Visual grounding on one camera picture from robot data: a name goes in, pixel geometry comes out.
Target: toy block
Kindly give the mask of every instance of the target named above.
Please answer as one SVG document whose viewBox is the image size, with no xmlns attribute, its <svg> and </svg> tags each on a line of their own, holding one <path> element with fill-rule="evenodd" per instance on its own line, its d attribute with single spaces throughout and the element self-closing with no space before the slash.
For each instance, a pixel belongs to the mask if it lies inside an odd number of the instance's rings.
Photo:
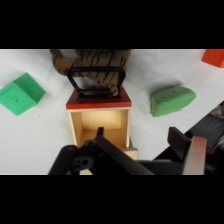
<svg viewBox="0 0 224 224">
<path fill-rule="evenodd" d="M 0 90 L 0 103 L 19 116 L 34 107 L 44 95 L 45 91 L 26 73 Z"/>
<path fill-rule="evenodd" d="M 219 68 L 224 68 L 224 49 L 207 49 L 202 61 Z"/>
<path fill-rule="evenodd" d="M 94 139 L 99 127 L 104 127 L 104 137 L 134 160 L 136 149 L 130 149 L 131 100 L 124 88 L 121 98 L 77 100 L 76 91 L 67 103 L 67 111 L 74 144 L 80 148 Z"/>
<path fill-rule="evenodd" d="M 152 115 L 159 117 L 181 111 L 196 98 L 196 94 L 184 87 L 174 87 L 151 97 Z"/>
</svg>

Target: green house-shaped block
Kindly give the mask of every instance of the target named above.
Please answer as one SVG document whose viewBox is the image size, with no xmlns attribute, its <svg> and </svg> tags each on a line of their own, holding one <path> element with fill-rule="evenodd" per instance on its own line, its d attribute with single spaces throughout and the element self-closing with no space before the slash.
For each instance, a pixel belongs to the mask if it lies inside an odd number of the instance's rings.
<svg viewBox="0 0 224 224">
<path fill-rule="evenodd" d="M 0 90 L 0 103 L 18 116 L 37 105 L 45 93 L 29 74 L 24 74 Z"/>
<path fill-rule="evenodd" d="M 196 94 L 184 87 L 167 89 L 151 97 L 152 116 L 160 117 L 181 111 L 196 98 Z"/>
</svg>

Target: orange block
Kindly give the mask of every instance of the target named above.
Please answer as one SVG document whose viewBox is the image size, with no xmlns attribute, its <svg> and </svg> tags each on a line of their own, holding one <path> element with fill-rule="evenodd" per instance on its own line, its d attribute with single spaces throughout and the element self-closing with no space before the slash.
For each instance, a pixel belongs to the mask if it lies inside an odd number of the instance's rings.
<svg viewBox="0 0 224 224">
<path fill-rule="evenodd" d="M 219 68 L 224 68 L 224 49 L 207 49 L 202 61 Z"/>
</svg>

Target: wooden box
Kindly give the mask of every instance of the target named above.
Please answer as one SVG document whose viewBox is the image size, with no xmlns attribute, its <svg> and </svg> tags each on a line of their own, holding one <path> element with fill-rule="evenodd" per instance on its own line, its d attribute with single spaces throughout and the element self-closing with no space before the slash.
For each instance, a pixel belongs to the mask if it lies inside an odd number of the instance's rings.
<svg viewBox="0 0 224 224">
<path fill-rule="evenodd" d="M 129 149 L 131 106 L 124 88 L 121 98 L 116 99 L 77 100 L 74 91 L 67 103 L 74 144 L 80 148 L 86 140 L 96 137 L 99 127 L 104 127 L 104 137 L 137 160 L 137 150 Z"/>
</svg>

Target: white background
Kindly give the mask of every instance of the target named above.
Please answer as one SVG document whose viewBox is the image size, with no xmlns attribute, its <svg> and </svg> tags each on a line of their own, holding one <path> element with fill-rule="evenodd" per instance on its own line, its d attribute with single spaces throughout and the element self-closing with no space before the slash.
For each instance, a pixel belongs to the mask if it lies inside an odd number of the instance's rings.
<svg viewBox="0 0 224 224">
<path fill-rule="evenodd" d="M 131 138 L 140 159 L 151 160 L 168 147 L 169 127 L 186 132 L 224 100 L 224 69 L 201 62 L 204 49 L 136 49 L 124 87 L 132 102 Z M 47 49 L 1 49 L 0 88 L 28 72 L 47 92 L 21 116 L 0 105 L 0 174 L 47 174 L 60 149 L 73 144 L 66 103 L 73 92 L 57 74 Z M 150 96 L 185 86 L 197 98 L 181 112 L 152 118 Z"/>
</svg>

